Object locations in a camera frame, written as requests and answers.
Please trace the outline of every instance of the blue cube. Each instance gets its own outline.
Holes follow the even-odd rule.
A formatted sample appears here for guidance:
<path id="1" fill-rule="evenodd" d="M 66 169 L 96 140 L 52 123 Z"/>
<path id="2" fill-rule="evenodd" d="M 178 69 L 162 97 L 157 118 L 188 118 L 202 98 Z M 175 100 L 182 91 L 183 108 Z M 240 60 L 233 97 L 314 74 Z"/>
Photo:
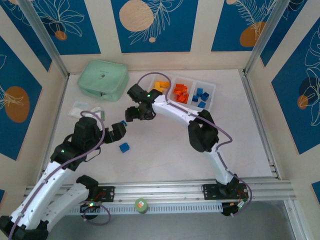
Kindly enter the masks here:
<path id="1" fill-rule="evenodd" d="M 209 93 L 205 92 L 204 94 L 202 94 L 201 99 L 202 99 L 203 101 L 207 101 L 208 98 L 209 98 L 209 96 L 210 96 Z"/>
<path id="2" fill-rule="evenodd" d="M 124 124 L 124 126 L 128 126 L 125 120 L 122 120 L 120 123 Z"/>
<path id="3" fill-rule="evenodd" d="M 192 97 L 192 102 L 198 102 L 198 100 L 199 100 L 199 96 L 193 96 Z"/>
<path id="4" fill-rule="evenodd" d="M 197 95 L 198 97 L 201 97 L 203 92 L 204 92 L 203 88 L 198 88 L 198 89 L 196 90 L 196 95 Z"/>
<path id="5" fill-rule="evenodd" d="M 200 103 L 198 104 L 198 107 L 199 107 L 199 108 L 202 108 L 202 109 L 204 109 L 205 106 L 206 106 L 206 103 L 205 103 L 204 101 L 202 101 L 202 102 L 200 102 Z"/>
<path id="6" fill-rule="evenodd" d="M 125 153 L 126 151 L 128 151 L 128 150 L 130 149 L 128 143 L 126 143 L 126 142 L 125 142 L 124 144 L 121 144 L 121 145 L 119 146 L 119 148 L 120 148 L 120 150 L 121 150 L 122 153 Z"/>

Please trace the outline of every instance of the orange block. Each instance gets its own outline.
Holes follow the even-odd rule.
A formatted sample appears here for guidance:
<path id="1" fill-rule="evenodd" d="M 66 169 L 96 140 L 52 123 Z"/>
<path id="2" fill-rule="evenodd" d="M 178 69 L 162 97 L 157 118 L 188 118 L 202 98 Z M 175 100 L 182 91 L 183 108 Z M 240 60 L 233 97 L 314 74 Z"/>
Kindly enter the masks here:
<path id="1" fill-rule="evenodd" d="M 178 95 L 176 101 L 179 103 L 183 103 L 185 101 L 185 97 L 183 95 Z"/>
<path id="2" fill-rule="evenodd" d="M 173 90 L 174 93 L 176 92 L 186 93 L 187 91 L 188 91 L 188 87 L 183 84 L 176 84 Z"/>
<path id="3" fill-rule="evenodd" d="M 182 91 L 178 91 L 178 90 L 173 90 L 173 92 L 175 93 L 175 94 L 177 94 L 177 95 L 181 95 L 183 92 Z"/>
<path id="4" fill-rule="evenodd" d="M 161 92 L 161 93 L 163 93 L 163 92 L 164 92 L 164 90 L 165 90 L 163 87 L 153 88 L 153 89 L 158 90 L 158 91 L 159 91 L 159 92 Z"/>
<path id="5" fill-rule="evenodd" d="M 188 98 L 189 98 L 189 93 L 187 93 L 186 95 L 184 95 L 185 99 L 184 99 L 184 104 L 187 104 L 188 102 Z"/>
<path id="6" fill-rule="evenodd" d="M 156 81 L 155 83 L 154 83 L 154 88 L 155 89 L 159 89 L 161 86 L 160 86 L 160 82 L 159 81 Z"/>
<path id="7" fill-rule="evenodd" d="M 169 87 L 170 87 L 170 82 L 164 82 L 164 81 L 160 81 L 159 82 L 160 83 L 160 87 L 161 88 L 166 88 L 166 89 L 168 89 Z"/>

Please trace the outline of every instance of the white robotic arm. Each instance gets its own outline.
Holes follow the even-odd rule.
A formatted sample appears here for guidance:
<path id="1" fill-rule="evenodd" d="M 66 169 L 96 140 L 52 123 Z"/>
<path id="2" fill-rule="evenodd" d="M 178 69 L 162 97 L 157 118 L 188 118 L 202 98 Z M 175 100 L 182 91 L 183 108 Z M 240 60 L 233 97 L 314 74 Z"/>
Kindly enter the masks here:
<path id="1" fill-rule="evenodd" d="M 176 105 L 179 108 L 184 109 L 188 113 L 181 111 L 172 105 Z M 156 114 L 162 114 L 171 119 L 177 120 L 185 127 L 188 127 L 188 125 L 190 124 L 190 121 L 195 120 L 196 117 L 192 115 L 196 115 L 196 116 L 199 115 L 197 111 L 189 109 L 185 106 L 182 106 L 181 104 L 178 104 L 174 101 L 172 101 L 171 104 L 168 104 L 164 95 L 160 95 L 154 100 L 154 103 L 152 103 L 152 108 Z M 227 172 L 226 168 L 224 167 L 221 160 L 219 159 L 219 156 L 216 150 L 217 145 L 218 144 L 215 143 L 211 148 L 211 151 L 210 152 L 205 151 L 204 154 L 207 156 L 208 160 L 212 165 L 213 171 L 215 173 L 215 179 L 219 183 L 223 185 L 227 185 L 232 180 L 233 176 Z"/>
<path id="2" fill-rule="evenodd" d="M 51 162 L 28 197 L 11 216 L 0 217 L 2 232 L 6 236 L 11 233 L 13 240 L 45 240 L 53 226 L 72 207 L 95 198 L 100 191 L 99 183 L 83 175 L 64 195 L 52 202 L 64 181 L 74 174 L 82 162 L 86 162 L 88 151 L 100 146 L 100 143 L 118 141 L 126 133 L 123 123 L 115 123 L 112 128 L 113 131 L 109 131 L 108 128 L 104 130 L 105 135 L 102 139 L 102 131 L 94 118 L 80 118 L 75 124 L 73 134 L 67 136 L 63 143 L 55 148 Z"/>

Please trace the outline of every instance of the green tape roll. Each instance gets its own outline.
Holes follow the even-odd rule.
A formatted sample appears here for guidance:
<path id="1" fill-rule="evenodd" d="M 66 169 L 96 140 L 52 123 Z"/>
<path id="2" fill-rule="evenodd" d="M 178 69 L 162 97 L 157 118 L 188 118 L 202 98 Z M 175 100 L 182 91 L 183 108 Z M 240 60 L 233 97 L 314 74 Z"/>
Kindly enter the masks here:
<path id="1" fill-rule="evenodd" d="M 139 198 L 134 203 L 135 210 L 140 214 L 145 214 L 148 211 L 148 203 L 145 199 Z"/>

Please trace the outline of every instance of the small white box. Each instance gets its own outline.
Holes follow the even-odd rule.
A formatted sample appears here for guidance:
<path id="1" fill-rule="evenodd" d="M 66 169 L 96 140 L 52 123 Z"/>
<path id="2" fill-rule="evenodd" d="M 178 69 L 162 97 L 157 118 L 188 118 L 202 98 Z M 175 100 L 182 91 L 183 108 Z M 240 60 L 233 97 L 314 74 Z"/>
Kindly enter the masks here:
<path id="1" fill-rule="evenodd" d="M 171 88 L 169 90 L 169 93 L 168 93 L 168 98 L 170 100 L 173 100 L 176 102 L 176 95 L 174 93 L 174 89 L 176 87 L 176 84 L 183 84 L 188 87 L 187 93 L 189 94 L 189 98 L 188 98 L 188 101 L 186 104 L 181 103 L 181 102 L 177 102 L 177 103 L 179 103 L 187 108 L 190 108 L 192 110 L 199 111 L 199 112 L 201 112 L 203 109 L 205 109 L 209 112 L 211 111 L 211 108 L 212 108 L 213 102 L 214 102 L 214 94 L 216 91 L 215 84 L 210 83 L 210 82 L 205 82 L 205 81 L 199 81 L 199 80 L 188 78 L 185 76 L 177 76 L 177 75 L 166 74 L 166 73 L 165 73 L 165 75 L 167 75 L 170 78 L 171 84 L 172 84 Z M 159 74 L 154 74 L 153 78 L 152 79 L 148 78 L 148 80 L 150 81 L 149 88 L 147 89 L 148 92 L 151 91 L 155 87 L 155 82 L 157 82 L 157 81 L 167 82 L 168 81 L 166 77 L 159 75 Z M 205 101 L 204 108 L 198 107 L 198 104 L 202 101 L 200 97 L 199 97 L 198 102 L 192 101 L 193 96 L 197 95 L 198 88 L 203 89 L 203 93 L 209 94 L 209 98 Z M 167 90 L 168 89 L 165 88 L 163 91 L 163 94 L 166 94 Z"/>

